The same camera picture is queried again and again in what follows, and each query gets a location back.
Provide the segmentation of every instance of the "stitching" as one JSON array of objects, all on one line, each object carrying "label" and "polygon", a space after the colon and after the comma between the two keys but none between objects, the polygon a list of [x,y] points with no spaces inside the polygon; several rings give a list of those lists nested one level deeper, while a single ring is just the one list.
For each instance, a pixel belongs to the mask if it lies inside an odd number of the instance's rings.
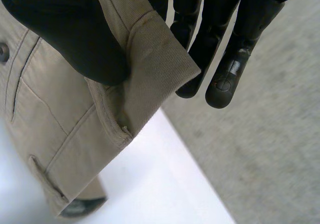
[{"label": "stitching", "polygon": [[20,51],[20,48],[21,48],[21,46],[22,46],[22,44],[23,44],[23,42],[24,42],[24,40],[25,40],[25,38],[26,38],[26,36],[27,36],[27,33],[29,32],[29,29],[27,29],[25,32],[24,32],[24,34],[22,35],[22,38],[21,38],[21,40],[20,40],[20,42],[16,45],[16,49],[15,49],[15,52],[14,52],[14,54],[13,54],[13,57],[12,57],[12,61],[9,61],[9,63],[11,63],[11,68],[10,68],[10,71],[9,71],[9,74],[8,74],[8,78],[7,78],[7,81],[6,81],[6,89],[5,89],[5,96],[4,96],[4,108],[5,108],[5,112],[7,113],[7,92],[8,92],[8,85],[9,85],[9,80],[10,80],[10,76],[11,76],[11,72],[12,72],[12,68],[13,68],[13,65],[14,65],[14,62],[15,62],[15,60],[16,60],[16,57],[17,57],[17,55],[18,55],[18,53],[19,53],[19,51]]},{"label": "stitching", "polygon": [[59,123],[59,121],[57,120],[57,118],[56,118],[56,117],[54,116],[54,114],[52,113],[49,105],[48,105],[46,102],[44,102],[44,101],[30,88],[30,86],[24,81],[24,79],[23,79],[22,77],[21,77],[21,82],[23,82],[24,85],[29,89],[29,91],[32,92],[32,93],[34,94],[34,96],[35,96],[42,104],[44,104],[44,105],[48,108],[49,112],[50,112],[51,115],[53,116],[54,120],[58,123],[59,127],[63,130],[63,132],[64,132],[66,135],[68,135],[67,132],[64,130],[64,128],[63,128],[63,127],[61,126],[61,124]]},{"label": "stitching", "polygon": [[90,117],[90,115],[92,113],[94,113],[95,110],[95,104],[93,104],[82,116],[81,118],[79,118],[79,120],[77,121],[77,123],[75,124],[75,126],[73,127],[73,129],[71,130],[70,134],[67,135],[67,137],[65,138],[65,140],[63,141],[62,145],[60,146],[60,148],[57,150],[57,152],[55,153],[55,155],[52,157],[52,159],[50,160],[47,168],[45,169],[44,173],[47,174],[54,161],[60,156],[60,154],[63,152],[63,150],[66,148],[66,146],[68,145],[69,141],[72,140],[72,137],[78,132],[79,128],[81,127],[81,124]]},{"label": "stitching", "polygon": [[[39,46],[40,46],[40,43],[41,43],[41,38],[39,37],[35,43],[35,45],[33,46],[24,66],[22,67],[21,69],[21,72],[20,72],[20,78],[22,77],[22,74],[24,73],[24,70],[29,66],[35,52],[38,50]],[[12,119],[11,121],[13,121],[14,117],[15,117],[15,108],[16,108],[16,101],[17,101],[17,96],[18,96],[18,90],[19,90],[19,86],[20,86],[20,79],[18,80],[18,84],[17,84],[17,87],[16,87],[16,90],[15,90],[15,94],[14,94],[14,102],[13,102],[13,109],[12,109]]]}]

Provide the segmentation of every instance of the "coat button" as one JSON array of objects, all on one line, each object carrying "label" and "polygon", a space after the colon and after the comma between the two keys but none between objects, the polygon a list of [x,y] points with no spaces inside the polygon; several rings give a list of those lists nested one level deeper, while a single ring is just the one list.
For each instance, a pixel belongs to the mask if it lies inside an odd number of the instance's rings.
[{"label": "coat button", "polygon": [[7,62],[10,57],[8,45],[0,42],[0,62]]}]

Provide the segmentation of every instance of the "black glove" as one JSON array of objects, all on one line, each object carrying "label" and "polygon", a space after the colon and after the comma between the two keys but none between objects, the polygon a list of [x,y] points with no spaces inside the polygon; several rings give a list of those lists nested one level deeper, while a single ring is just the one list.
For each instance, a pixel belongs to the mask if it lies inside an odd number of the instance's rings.
[{"label": "black glove", "polygon": [[2,0],[23,25],[54,47],[79,73],[105,85],[129,75],[126,56],[98,0]]}]

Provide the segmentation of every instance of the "khaki fabric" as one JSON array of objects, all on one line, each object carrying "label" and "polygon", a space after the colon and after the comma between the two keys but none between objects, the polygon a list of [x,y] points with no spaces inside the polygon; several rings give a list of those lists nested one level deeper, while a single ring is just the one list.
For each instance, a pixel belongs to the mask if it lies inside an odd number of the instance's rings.
[{"label": "khaki fabric", "polygon": [[10,48],[0,113],[55,216],[76,197],[103,196],[99,172],[199,73],[148,0],[100,2],[132,70],[117,87],[85,80],[0,4],[0,42]]}]

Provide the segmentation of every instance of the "seam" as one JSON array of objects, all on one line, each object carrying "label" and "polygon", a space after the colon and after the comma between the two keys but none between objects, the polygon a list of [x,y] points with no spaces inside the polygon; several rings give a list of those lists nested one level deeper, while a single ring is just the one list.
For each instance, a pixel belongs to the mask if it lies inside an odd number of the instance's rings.
[{"label": "seam", "polygon": [[23,44],[23,42],[24,42],[24,40],[25,40],[25,38],[26,38],[26,36],[27,36],[27,34],[28,34],[28,32],[29,32],[29,29],[27,29],[25,32],[24,32],[24,34],[22,35],[22,38],[21,38],[21,40],[19,41],[19,43],[16,45],[16,49],[15,49],[15,52],[14,52],[14,54],[13,54],[13,57],[12,57],[12,61],[10,61],[11,62],[11,68],[10,68],[10,71],[9,71],[9,74],[8,74],[8,78],[7,78],[7,80],[6,80],[6,89],[5,89],[5,96],[4,96],[4,108],[5,108],[5,113],[7,113],[7,93],[8,93],[8,85],[9,85],[9,80],[10,80],[10,76],[11,76],[11,72],[12,72],[12,68],[13,68],[13,65],[14,65],[14,63],[15,63],[15,60],[16,60],[16,57],[17,57],[17,55],[18,55],[18,53],[19,53],[19,51],[20,51],[20,48],[21,48],[21,46],[22,46],[22,44]]},{"label": "seam", "polygon": [[[147,13],[145,13],[142,17],[140,17],[132,26],[132,29],[129,33],[129,37],[128,37],[128,42],[126,44],[126,52],[127,52],[127,56],[129,57],[131,54],[131,47],[132,47],[132,42],[136,36],[136,32],[138,31],[139,28],[142,27],[143,24],[146,24],[148,22],[150,22],[152,19],[154,19],[156,17],[156,11],[155,10],[150,10]],[[146,18],[146,20],[143,22],[143,24],[140,24],[140,21]]]},{"label": "seam", "polygon": [[122,19],[121,15],[119,14],[119,12],[118,12],[115,4],[113,3],[113,0],[110,0],[110,2],[111,2],[111,4],[112,4],[113,8],[115,9],[115,12],[116,12],[117,15],[119,16],[121,22],[125,25],[126,30],[127,30],[128,32],[130,32],[130,30],[129,30],[128,27],[126,26],[126,23],[124,22],[124,20]]},{"label": "seam", "polygon": [[62,145],[60,146],[60,148],[57,150],[57,152],[55,153],[55,155],[52,157],[52,159],[50,160],[47,168],[45,169],[44,173],[48,174],[48,172],[50,171],[53,163],[55,162],[55,160],[60,156],[60,154],[63,152],[63,150],[66,148],[66,146],[68,145],[69,141],[74,137],[74,135],[78,132],[79,128],[81,127],[82,123],[87,120],[90,115],[92,113],[94,113],[96,106],[95,104],[93,104],[83,115],[81,118],[79,118],[79,120],[77,121],[77,123],[75,124],[75,126],[73,127],[73,129],[71,130],[70,134],[67,135],[67,137],[65,138],[65,140],[63,141]]},{"label": "seam", "polygon": [[63,128],[63,127],[61,126],[61,124],[59,123],[59,121],[57,120],[57,118],[56,118],[56,117],[54,116],[54,114],[52,113],[49,105],[48,105],[46,102],[44,102],[44,101],[30,88],[30,86],[24,81],[24,79],[23,79],[22,77],[21,77],[20,79],[21,79],[21,82],[23,82],[24,85],[28,88],[28,90],[29,90],[42,104],[44,104],[44,105],[48,108],[50,114],[53,116],[54,120],[58,123],[59,127],[63,130],[63,132],[64,132],[66,135],[68,135],[67,132],[64,130],[64,128]]},{"label": "seam", "polygon": [[[22,69],[21,69],[21,71],[20,71],[20,75],[19,75],[20,78],[22,78],[22,75],[23,75],[23,73],[24,73],[24,70],[29,66],[29,64],[30,64],[30,62],[31,62],[31,60],[32,60],[35,52],[38,50],[38,48],[39,48],[39,46],[40,46],[40,43],[41,43],[41,40],[42,40],[42,39],[39,37],[39,38],[37,39],[36,43],[34,44],[34,46],[32,47],[31,52],[30,52],[28,58],[26,59],[26,62],[25,62],[25,64],[24,64],[24,66],[22,67]],[[17,101],[17,93],[18,93],[18,89],[19,89],[19,86],[20,86],[20,80],[21,80],[21,79],[18,80],[18,84],[17,84],[16,90],[15,90],[15,92],[14,92],[15,94],[14,94],[14,99],[13,99],[14,102],[13,102],[12,119],[11,119],[11,121],[13,121],[13,119],[14,119],[14,117],[15,117],[15,110],[16,110],[15,108],[16,108],[16,101]]]}]

